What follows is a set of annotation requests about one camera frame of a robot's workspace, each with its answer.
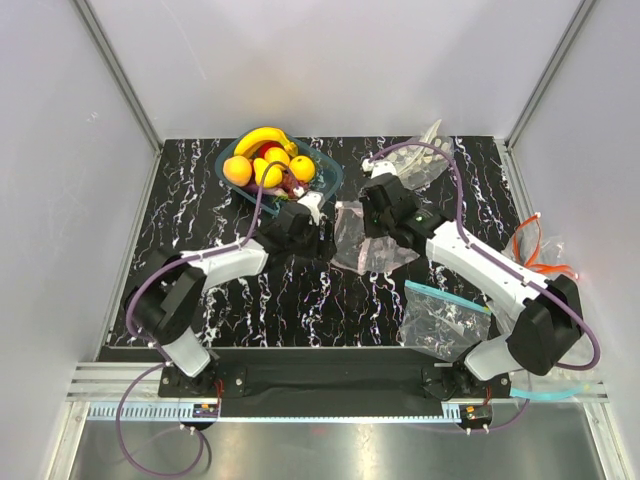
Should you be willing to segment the orange peach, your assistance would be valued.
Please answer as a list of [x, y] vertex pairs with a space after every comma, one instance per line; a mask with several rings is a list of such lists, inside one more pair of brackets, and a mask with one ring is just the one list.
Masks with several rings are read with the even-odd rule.
[[252, 162], [242, 155], [228, 158], [223, 163], [225, 178], [238, 187], [245, 187], [253, 177]]

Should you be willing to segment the pink zip top bag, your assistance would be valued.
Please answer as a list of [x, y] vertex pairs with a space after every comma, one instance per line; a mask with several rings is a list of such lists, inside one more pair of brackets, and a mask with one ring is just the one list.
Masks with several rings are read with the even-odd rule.
[[336, 202], [334, 242], [336, 253], [331, 263], [359, 275], [391, 273], [419, 258], [416, 252], [399, 246], [391, 237], [366, 237], [363, 208], [356, 201]]

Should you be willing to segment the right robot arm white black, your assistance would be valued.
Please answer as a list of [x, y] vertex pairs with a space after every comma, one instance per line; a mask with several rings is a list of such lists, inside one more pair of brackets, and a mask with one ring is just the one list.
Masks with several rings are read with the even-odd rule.
[[454, 371], [466, 396], [514, 370], [543, 376], [586, 333], [575, 281], [549, 279], [520, 266], [468, 233], [439, 210], [421, 206], [392, 173], [368, 180], [360, 193], [367, 236], [389, 236], [399, 246], [464, 277], [515, 321], [512, 331], [478, 343]]

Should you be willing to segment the purple grape bunch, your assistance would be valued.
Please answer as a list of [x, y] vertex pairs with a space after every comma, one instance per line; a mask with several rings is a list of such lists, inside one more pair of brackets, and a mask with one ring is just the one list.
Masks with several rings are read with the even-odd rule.
[[286, 193], [289, 199], [297, 199], [308, 190], [308, 185], [303, 181], [297, 180], [295, 176], [284, 172], [279, 188]]

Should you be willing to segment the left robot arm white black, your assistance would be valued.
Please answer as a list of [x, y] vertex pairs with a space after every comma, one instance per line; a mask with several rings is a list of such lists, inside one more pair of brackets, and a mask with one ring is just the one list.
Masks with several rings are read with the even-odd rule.
[[232, 280], [279, 268], [294, 255], [315, 256], [323, 204], [320, 194], [311, 193], [222, 247], [156, 251], [125, 297], [127, 330], [157, 349], [167, 366], [176, 367], [190, 393], [208, 394], [216, 382], [214, 356], [192, 328], [202, 295]]

